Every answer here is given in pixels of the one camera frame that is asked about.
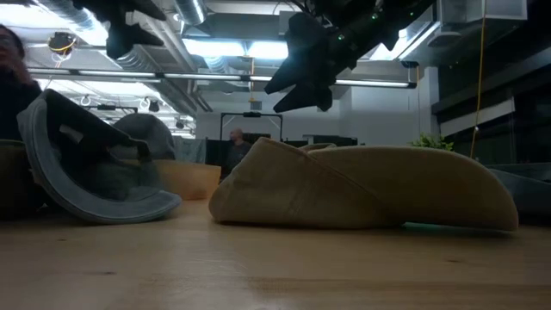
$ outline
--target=person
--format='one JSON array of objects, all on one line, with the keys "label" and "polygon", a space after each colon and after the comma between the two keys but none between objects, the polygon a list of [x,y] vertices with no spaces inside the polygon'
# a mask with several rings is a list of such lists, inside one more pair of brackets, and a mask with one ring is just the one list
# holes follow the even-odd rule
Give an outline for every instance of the person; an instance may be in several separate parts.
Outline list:
[{"label": "person", "polygon": [[40,95],[25,66],[21,39],[0,24],[0,220],[37,214],[45,195],[34,179],[17,115]]},{"label": "person", "polygon": [[243,130],[241,128],[235,128],[230,132],[230,140],[232,141],[232,147],[227,155],[226,166],[229,171],[233,171],[247,155],[251,149],[251,144],[243,140]]},{"label": "person", "polygon": [[21,141],[17,115],[41,93],[24,63],[25,49],[13,31],[0,24],[0,139]]}]

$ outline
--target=ductwork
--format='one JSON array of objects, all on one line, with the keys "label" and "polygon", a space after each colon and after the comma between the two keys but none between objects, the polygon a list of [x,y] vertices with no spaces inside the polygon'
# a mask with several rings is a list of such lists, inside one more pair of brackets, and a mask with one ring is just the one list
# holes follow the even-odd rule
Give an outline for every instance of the ductwork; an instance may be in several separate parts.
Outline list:
[{"label": "ductwork", "polygon": [[[176,60],[176,62],[185,70],[185,71],[197,71],[195,64],[191,59],[191,56],[188,53],[188,50],[185,48],[181,40],[178,40],[172,29],[166,22],[158,22],[152,18],[147,18],[147,23],[151,26],[153,32],[157,37],[159,37],[163,42],[166,49],[169,51],[170,55]],[[197,82],[196,81],[187,81],[188,91],[183,92],[181,97],[187,98],[188,101],[193,101],[196,105],[200,106],[205,112],[213,112],[210,106],[201,98],[201,94],[196,91]]]},{"label": "ductwork", "polygon": [[186,25],[197,26],[207,19],[207,6],[203,0],[174,0],[174,5]]},{"label": "ductwork", "polygon": [[[244,71],[240,71],[237,69],[232,68],[226,60],[226,57],[218,56],[218,57],[204,57],[205,63],[207,64],[208,69],[213,74],[233,74],[233,75],[241,75],[245,74]],[[233,86],[239,87],[239,88],[249,88],[251,87],[251,84],[249,82],[219,82],[219,83],[226,83],[231,84]]]},{"label": "ductwork", "polygon": [[218,57],[204,57],[205,63],[208,69],[214,74],[231,74],[230,66],[227,64],[226,58]]},{"label": "ductwork", "polygon": [[[86,9],[75,9],[71,1],[67,0],[34,0],[41,8],[57,15],[66,22],[68,28],[76,35],[81,37],[87,43],[99,45],[93,42],[91,38],[102,37],[98,34],[104,34],[107,39],[107,31],[102,27],[102,24]],[[115,60],[115,63],[125,71],[159,71],[158,66],[151,60],[141,47],[135,47],[130,53]],[[179,90],[172,82],[163,81],[160,84],[152,86],[159,93],[163,94],[167,102],[178,113],[186,115],[195,115],[197,107],[190,101],[184,101],[182,91]]]}]

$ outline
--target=green plant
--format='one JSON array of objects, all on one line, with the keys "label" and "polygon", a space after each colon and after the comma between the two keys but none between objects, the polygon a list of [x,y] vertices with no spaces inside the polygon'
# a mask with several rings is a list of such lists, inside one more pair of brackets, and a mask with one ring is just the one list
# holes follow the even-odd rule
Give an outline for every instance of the green plant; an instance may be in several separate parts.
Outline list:
[{"label": "green plant", "polygon": [[417,146],[417,147],[429,147],[429,148],[436,148],[439,150],[446,150],[453,152],[454,151],[454,143],[446,143],[443,136],[440,136],[439,139],[434,139],[430,135],[421,133],[421,136],[418,140],[415,140],[413,142],[409,143],[410,146]]}]

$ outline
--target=ceiling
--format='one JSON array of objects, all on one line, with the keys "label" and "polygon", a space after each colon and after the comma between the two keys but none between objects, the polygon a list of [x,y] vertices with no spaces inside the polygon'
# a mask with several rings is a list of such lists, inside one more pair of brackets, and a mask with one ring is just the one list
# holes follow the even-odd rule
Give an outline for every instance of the ceiling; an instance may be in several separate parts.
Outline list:
[{"label": "ceiling", "polygon": [[[43,4],[56,2],[54,0],[33,1]],[[150,64],[147,67],[149,70],[163,72],[221,73],[221,71],[216,71],[218,69],[214,69],[212,63],[209,64],[213,61],[212,58],[201,56],[202,53],[217,53],[220,55],[218,60],[223,62],[222,67],[225,72],[234,74],[254,72],[256,75],[272,76],[285,58],[285,55],[282,55],[286,52],[283,35],[288,28],[288,19],[299,10],[293,4],[276,0],[205,0],[208,8],[207,20],[198,27],[183,27],[181,18],[176,13],[174,0],[156,0],[155,2],[167,15],[165,24],[152,23],[140,13],[129,14],[127,21],[129,23],[137,22],[143,29],[162,36],[161,39],[165,40],[164,47],[137,46],[134,48],[136,53],[139,53],[140,57],[146,59]],[[474,0],[438,1],[443,8],[450,3],[457,4],[458,2],[476,3]],[[0,22],[17,32],[28,46],[27,62],[29,66],[47,68],[59,66],[64,69],[105,71],[127,70],[126,67],[121,66],[120,62],[108,58],[104,47],[90,45],[90,43],[94,44],[98,41],[97,36],[90,38],[88,34],[78,32],[74,24],[64,18],[52,15],[52,11],[46,12],[37,6],[0,5],[2,6],[0,7]],[[407,29],[400,31],[399,42],[392,51],[388,51],[384,46],[374,48],[358,61],[354,70],[343,71],[339,78],[384,81],[408,81],[417,78],[413,77],[415,74],[404,68],[399,61],[388,61],[398,60],[400,55],[404,56],[405,54],[408,54],[404,57],[405,60],[419,59],[422,60],[422,64],[426,65],[440,65],[446,61],[455,62],[465,53],[457,53],[458,49],[454,46],[429,47],[426,41],[434,38],[443,28],[457,32],[462,31],[463,39],[474,37],[475,30],[480,29],[477,26],[479,21],[451,21],[449,14],[445,15],[442,12],[442,9],[436,9],[436,7],[428,9]],[[507,22],[507,29],[515,24],[515,22]],[[492,34],[495,34],[496,38],[505,34],[506,31],[510,31],[505,30],[504,23],[497,20],[491,25],[491,28],[493,29]],[[56,31],[75,33],[81,38],[70,58],[61,62],[60,57],[53,55],[46,46],[48,38]],[[423,36],[423,40],[426,41],[414,47],[414,43],[419,41],[420,36]],[[197,47],[192,44],[211,45]],[[243,55],[252,54],[256,56],[254,65],[251,59],[243,57]],[[40,78],[43,79],[41,84],[48,84],[48,77],[41,76]],[[175,131],[173,122],[180,117],[179,115],[188,115],[192,119],[200,113],[236,110],[245,112],[250,108],[248,98],[265,101],[270,105],[277,100],[276,98],[289,91],[283,90],[280,94],[267,96],[263,93],[265,86],[263,83],[207,81],[193,83],[181,80],[150,84],[144,81],[118,80],[116,83],[125,83],[112,84],[112,87],[109,87],[109,83],[113,82],[101,84],[97,78],[96,81],[71,81],[67,77],[63,77],[63,79],[62,81],[53,81],[48,86],[74,98],[79,104],[86,97],[97,104],[116,104],[146,112],[148,111],[147,102],[159,101],[161,103],[159,113]],[[339,100],[348,88],[345,86],[333,87],[333,99]],[[111,121],[115,120],[117,115],[117,117],[123,116],[127,111],[110,111],[109,115],[105,111],[97,113]],[[192,134],[194,128],[190,125],[186,128],[186,133]]]}]

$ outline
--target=fluorescent light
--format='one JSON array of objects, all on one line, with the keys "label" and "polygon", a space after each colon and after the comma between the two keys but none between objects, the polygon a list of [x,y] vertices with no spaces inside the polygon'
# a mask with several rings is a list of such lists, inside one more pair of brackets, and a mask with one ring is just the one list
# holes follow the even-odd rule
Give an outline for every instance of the fluorescent light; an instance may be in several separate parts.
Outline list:
[{"label": "fluorescent light", "polygon": [[421,43],[423,43],[429,36],[434,33],[438,28],[440,28],[440,22],[435,22],[432,27],[429,28],[421,37],[419,37],[413,44],[411,44],[398,58],[400,60],[406,58],[410,53],[412,53],[416,48],[418,48]]},{"label": "fluorescent light", "polygon": [[53,80],[50,82],[49,79],[45,78],[39,78],[36,80],[38,82],[41,89],[45,89],[48,85],[48,89],[55,90],[60,93],[64,94],[93,94],[94,92],[92,90],[87,89],[86,87],[82,86],[81,84],[75,83],[70,80]]},{"label": "fluorescent light", "polygon": [[68,75],[71,74],[66,69],[50,69],[50,68],[28,68],[31,74],[51,74],[51,75]]},{"label": "fluorescent light", "polygon": [[37,6],[0,4],[0,21],[4,26],[25,28],[67,28],[61,18],[53,17]]},{"label": "fluorescent light", "polygon": [[155,84],[158,84],[158,83],[161,83],[161,80],[160,79],[124,77],[124,78],[121,78],[121,82],[124,82],[124,83],[155,83]]},{"label": "fluorescent light", "polygon": [[286,42],[257,41],[249,49],[249,56],[258,59],[285,59],[288,56]]},{"label": "fluorescent light", "polygon": [[166,73],[166,78],[183,78],[205,81],[241,81],[240,76],[225,74]]},{"label": "fluorescent light", "polygon": [[335,85],[407,88],[410,84],[406,82],[337,80]]},{"label": "fluorescent light", "polygon": [[243,45],[237,41],[183,39],[188,52],[202,57],[244,56]]},{"label": "fluorescent light", "polygon": [[173,136],[179,136],[187,139],[195,139],[195,135],[191,133],[172,133]]},{"label": "fluorescent light", "polygon": [[269,82],[272,77],[251,76],[252,82]]},{"label": "fluorescent light", "polygon": [[136,97],[145,97],[145,96],[155,96],[160,98],[160,94],[149,87],[145,86],[143,83],[119,83],[119,82],[97,82],[97,81],[88,81],[80,82],[84,87],[91,88],[95,93],[100,93],[103,95],[110,96],[136,96]]},{"label": "fluorescent light", "polygon": [[150,72],[131,72],[131,71],[92,71],[80,70],[80,74],[95,77],[113,77],[113,78],[154,78],[155,73]]}]

